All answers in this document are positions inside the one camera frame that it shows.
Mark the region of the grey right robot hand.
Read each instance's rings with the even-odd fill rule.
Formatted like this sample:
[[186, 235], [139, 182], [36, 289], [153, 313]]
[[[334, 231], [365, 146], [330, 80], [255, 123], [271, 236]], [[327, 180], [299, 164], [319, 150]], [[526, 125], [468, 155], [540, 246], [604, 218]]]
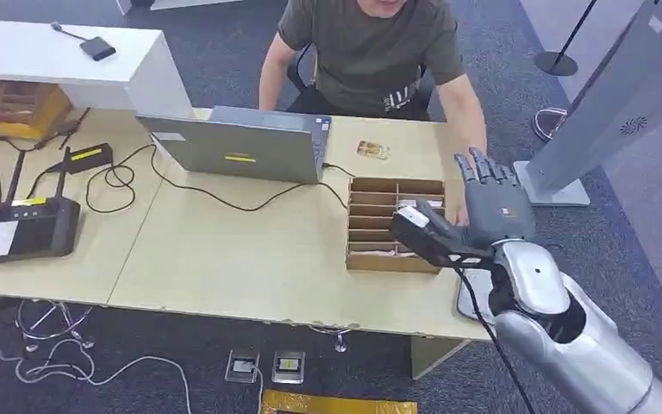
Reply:
[[472, 163], [462, 154], [454, 155], [464, 181], [467, 224], [452, 224], [418, 199], [415, 208], [428, 218], [425, 230], [454, 252], [487, 250], [501, 241], [533, 238], [533, 209], [517, 176], [476, 147], [470, 147], [469, 153]]

